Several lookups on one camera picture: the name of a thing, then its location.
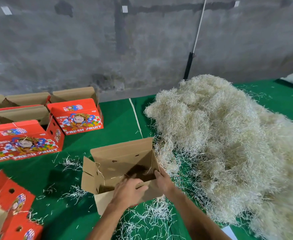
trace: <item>concrete wall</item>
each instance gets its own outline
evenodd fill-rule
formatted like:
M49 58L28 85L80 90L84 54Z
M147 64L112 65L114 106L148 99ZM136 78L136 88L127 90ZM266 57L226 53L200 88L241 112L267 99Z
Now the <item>concrete wall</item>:
M292 73L293 0L235 1L207 1L190 77L239 82ZM0 93L170 88L184 75L203 2L0 0Z

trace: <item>green surface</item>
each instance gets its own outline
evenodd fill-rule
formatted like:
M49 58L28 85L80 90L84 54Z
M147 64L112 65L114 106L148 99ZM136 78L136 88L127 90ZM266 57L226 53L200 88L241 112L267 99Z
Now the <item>green surface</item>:
M274 81L259 81L237 87L250 92L266 108L273 112L283 113L293 120L293 88ZM153 99L154 95L132 99L144 138L152 135L149 126L151 121L143 115L143 111ZM4 169L5 173L19 185L25 187L36 197L45 196L43 199L35 200L32 205L33 213L37 213L34 218L46 216L42 239L85 239L100 218L90 193L78 203L76 200L67 198L58 201L62 194L69 192L72 185L81 185L82 174L81 171L71 169L62 172L64 167L59 163L68 156L70 158L79 157L81 160L84 155L90 155L89 150L92 148L141 139L128 99L101 103L101 110L104 115L105 128L67 136L64 149L59 154L0 163L0 169ZM52 184L56 191L44 192ZM136 211L143 212L143 205L139 205ZM172 222L169 223L172 224L172 234L190 239L178 214L174 215ZM231 226L231 228L239 240L255 239L247 234L248 230L245 227ZM160 229L139 230L142 239L150 238L159 232L161 232Z

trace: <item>green tablecloth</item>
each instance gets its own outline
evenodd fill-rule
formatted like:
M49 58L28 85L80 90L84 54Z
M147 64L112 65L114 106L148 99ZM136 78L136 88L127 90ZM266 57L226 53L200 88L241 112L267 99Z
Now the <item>green tablecloth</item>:
M241 84L237 87L250 92L261 105L274 112L280 112L293 120L293 88L286 87L274 81L259 81L251 84ZM143 137L150 136L151 123L143 115L144 108L153 101L154 95L133 98L138 121ZM97 214L94 199L87 193L79 202L70 198L59 198L68 193L72 185L81 185L81 171L71 169L62 171L61 162L66 157L79 158L89 156L89 150L101 146L132 141L141 138L132 106L128 99L101 103L104 115L104 129L69 135L65 138L64 149L60 153L47 154L20 161L0 163L0 169L19 185L36 195L32 209L37 213L33 218L44 218L42 239L50 240L77 240L85 239L100 216ZM44 191L49 186L52 193ZM190 239L178 215L173 216L171 233ZM231 226L238 240L255 239L249 236L248 230ZM158 233L143 231L140 237L150 238Z

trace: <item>person's hand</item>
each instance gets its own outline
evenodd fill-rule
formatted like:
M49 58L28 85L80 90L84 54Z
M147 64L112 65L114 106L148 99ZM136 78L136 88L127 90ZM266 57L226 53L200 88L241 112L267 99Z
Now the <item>person's hand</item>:
M172 201L172 197L174 192L177 190L176 186L172 182L170 176L166 173L166 171L160 167L160 172L154 171L156 182L158 184L159 189L168 198L169 201Z
M142 182L139 178L130 178L118 183L114 189L111 203L120 206L122 210L136 205L144 195L144 192L149 188L147 185L144 185L136 189L136 185Z

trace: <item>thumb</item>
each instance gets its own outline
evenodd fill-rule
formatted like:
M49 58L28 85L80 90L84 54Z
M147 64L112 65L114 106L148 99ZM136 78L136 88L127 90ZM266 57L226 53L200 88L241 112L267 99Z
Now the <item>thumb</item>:
M163 177L163 176L160 174L160 172L157 171L157 170L154 171L154 174L155 174L155 177L156 177L157 179Z
M143 194L149 188L148 185L141 186L140 188L136 189L138 193Z

